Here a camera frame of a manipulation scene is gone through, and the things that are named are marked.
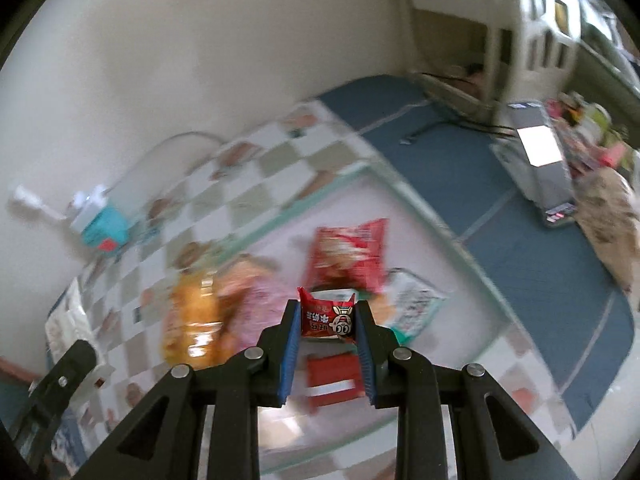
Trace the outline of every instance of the phone screen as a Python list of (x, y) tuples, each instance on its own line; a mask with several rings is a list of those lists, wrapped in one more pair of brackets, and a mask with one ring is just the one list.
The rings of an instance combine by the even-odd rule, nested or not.
[(562, 152), (549, 126), (518, 128), (518, 134), (532, 166), (539, 168), (562, 161)]

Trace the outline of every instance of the blue mat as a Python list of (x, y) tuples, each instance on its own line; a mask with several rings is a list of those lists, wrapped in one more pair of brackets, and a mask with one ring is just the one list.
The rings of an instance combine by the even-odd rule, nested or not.
[[(348, 83), (320, 99), (360, 130), (424, 96), (409, 81), (385, 75)], [(491, 152), (487, 134), (443, 125), (411, 146), (399, 143), (446, 112), (441, 105), (412, 108), (364, 137), (463, 239), (510, 302), (580, 429), (631, 348), (634, 324), (626, 298), (578, 226), (542, 225)], [(490, 218), (478, 222), (489, 210)]]

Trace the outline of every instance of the small red candy wrapper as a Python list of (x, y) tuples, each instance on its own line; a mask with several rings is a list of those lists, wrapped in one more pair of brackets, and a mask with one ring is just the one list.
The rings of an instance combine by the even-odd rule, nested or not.
[(302, 336), (327, 337), (351, 335), (355, 294), (349, 301), (316, 300), (303, 287), (298, 287), (302, 308)]
[(356, 227), (318, 228), (306, 270), (306, 288), (324, 286), (382, 292), (387, 223), (386, 218), (379, 218)]

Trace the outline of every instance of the white plug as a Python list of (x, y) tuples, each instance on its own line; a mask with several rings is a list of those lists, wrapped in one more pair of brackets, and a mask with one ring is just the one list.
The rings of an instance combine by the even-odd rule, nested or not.
[(22, 185), (17, 186), (14, 189), (12, 198), (16, 202), (22, 204), (25, 207), (28, 207), (29, 209), (42, 211), (49, 218), (57, 222), (66, 219), (65, 215), (46, 205), (38, 195), (36, 195), (33, 191), (29, 191)]

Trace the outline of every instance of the metal screw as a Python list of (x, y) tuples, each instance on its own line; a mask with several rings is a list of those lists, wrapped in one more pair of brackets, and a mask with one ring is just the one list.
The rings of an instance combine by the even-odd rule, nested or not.
[(260, 359), (264, 355), (264, 350), (259, 346), (252, 346), (244, 351), (244, 357), (247, 359)]
[(466, 373), (472, 377), (482, 377), (484, 372), (484, 367), (478, 363), (471, 363), (466, 366)]
[(393, 356), (399, 361), (407, 361), (411, 359), (411, 350), (405, 346), (399, 346), (394, 350)]
[(187, 365), (175, 365), (171, 368), (171, 375), (176, 379), (182, 379), (189, 375), (189, 367)]

